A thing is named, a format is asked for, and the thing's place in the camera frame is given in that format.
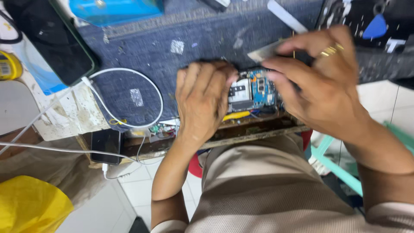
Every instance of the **green smartphone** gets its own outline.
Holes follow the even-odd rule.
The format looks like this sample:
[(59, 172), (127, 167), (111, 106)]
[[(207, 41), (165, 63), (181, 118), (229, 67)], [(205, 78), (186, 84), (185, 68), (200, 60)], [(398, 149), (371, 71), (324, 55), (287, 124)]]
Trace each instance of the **green smartphone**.
[(4, 6), (63, 84), (97, 71), (98, 59), (56, 0), (6, 0)]

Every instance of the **hand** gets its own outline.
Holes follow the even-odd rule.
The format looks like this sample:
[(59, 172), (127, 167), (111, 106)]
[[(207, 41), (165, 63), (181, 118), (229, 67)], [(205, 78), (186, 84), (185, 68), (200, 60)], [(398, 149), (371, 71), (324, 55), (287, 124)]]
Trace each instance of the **hand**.
[(214, 135), (227, 113), (230, 86), (237, 78), (237, 70), (224, 61), (194, 62), (178, 71), (181, 124), (177, 139), (197, 150)]
[[(328, 57), (320, 53), (329, 46), (343, 50)], [(282, 96), (286, 110), (311, 128), (345, 142), (358, 141), (373, 121), (359, 102), (356, 85), (358, 65), (349, 29), (336, 26), (328, 30), (298, 35), (284, 42), (280, 54), (303, 49), (316, 58), (312, 67), (293, 58), (275, 57), (263, 66), (276, 70), (267, 74)], [(301, 89), (297, 92), (292, 83)]]

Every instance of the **yellow plastic bag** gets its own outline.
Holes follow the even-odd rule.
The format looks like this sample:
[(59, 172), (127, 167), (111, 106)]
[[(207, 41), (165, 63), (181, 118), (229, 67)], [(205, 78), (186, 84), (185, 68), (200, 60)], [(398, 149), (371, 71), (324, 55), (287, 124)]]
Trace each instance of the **yellow plastic bag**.
[(72, 210), (60, 189), (36, 178), (0, 184), (0, 233), (55, 232)]

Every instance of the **blue plastic container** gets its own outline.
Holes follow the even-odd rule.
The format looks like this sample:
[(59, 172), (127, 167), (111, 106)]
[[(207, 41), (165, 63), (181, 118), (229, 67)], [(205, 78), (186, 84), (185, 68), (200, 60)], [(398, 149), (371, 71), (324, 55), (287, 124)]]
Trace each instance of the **blue plastic container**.
[(164, 12), (162, 0), (70, 0), (69, 6), (77, 17), (100, 27), (156, 17)]

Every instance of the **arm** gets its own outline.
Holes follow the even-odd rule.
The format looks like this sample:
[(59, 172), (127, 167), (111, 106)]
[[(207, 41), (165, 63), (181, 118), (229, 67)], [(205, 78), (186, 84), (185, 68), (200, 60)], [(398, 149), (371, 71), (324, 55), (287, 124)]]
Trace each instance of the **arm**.
[[(322, 56), (332, 46), (336, 53)], [(313, 129), (343, 140), (359, 164), (366, 209), (387, 202), (414, 204), (414, 156), (359, 102), (359, 69), (347, 27), (296, 36), (278, 48), (281, 54), (304, 49), (316, 58), (312, 67), (292, 58), (263, 63), (289, 113)], [(302, 89), (297, 92), (290, 81)]]
[(176, 99), (181, 125), (152, 184), (151, 228), (167, 220), (188, 223), (181, 191), (188, 164), (222, 122), (236, 74), (226, 62), (191, 63), (188, 69), (178, 71)]

